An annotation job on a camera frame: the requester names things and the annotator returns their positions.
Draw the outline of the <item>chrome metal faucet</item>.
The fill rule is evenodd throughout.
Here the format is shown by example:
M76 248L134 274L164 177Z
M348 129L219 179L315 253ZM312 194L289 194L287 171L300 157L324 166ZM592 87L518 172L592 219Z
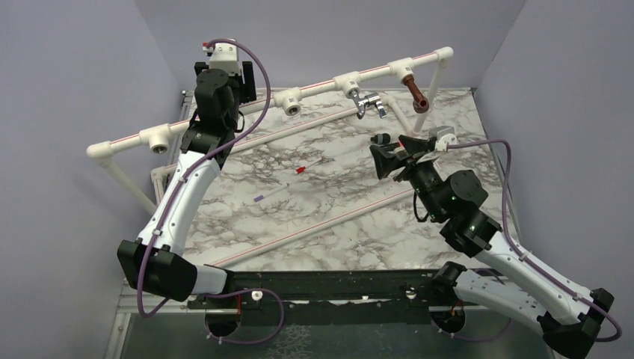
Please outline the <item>chrome metal faucet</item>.
M355 107L357 108L357 118L359 120L364 118L366 109L370 106L375 107L380 118L385 118L387 116L387 111L382 99L376 92L361 96L358 90L350 90L347 97L354 102Z

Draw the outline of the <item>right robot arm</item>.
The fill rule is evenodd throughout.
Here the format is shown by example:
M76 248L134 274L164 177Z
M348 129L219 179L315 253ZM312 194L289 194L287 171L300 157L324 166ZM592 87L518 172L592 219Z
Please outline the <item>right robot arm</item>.
M575 283L514 240L506 219L496 221L482 211L488 194L474 171L456 171L442 179L436 159L459 147L453 134L428 139L403 135L397 144L370 147L378 178L410 183L426 220L441 225L449 246L508 279L498 283L446 263L431 285L433 298L441 304L455 299L479 304L531 328L561 356L585 358L602 341L600 330L610 320L613 295Z

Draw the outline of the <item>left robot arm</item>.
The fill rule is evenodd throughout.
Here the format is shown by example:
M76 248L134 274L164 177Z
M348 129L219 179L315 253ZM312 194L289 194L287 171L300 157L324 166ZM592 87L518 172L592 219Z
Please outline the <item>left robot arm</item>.
M256 100L253 64L243 62L239 75L201 64L195 69L197 108L182 136L176 172L150 222L136 240L120 243L117 258L139 292L174 301L206 293L215 306L226 307L235 297L227 271L196 266L182 255L203 195L220 174L236 134L244 131L239 107Z

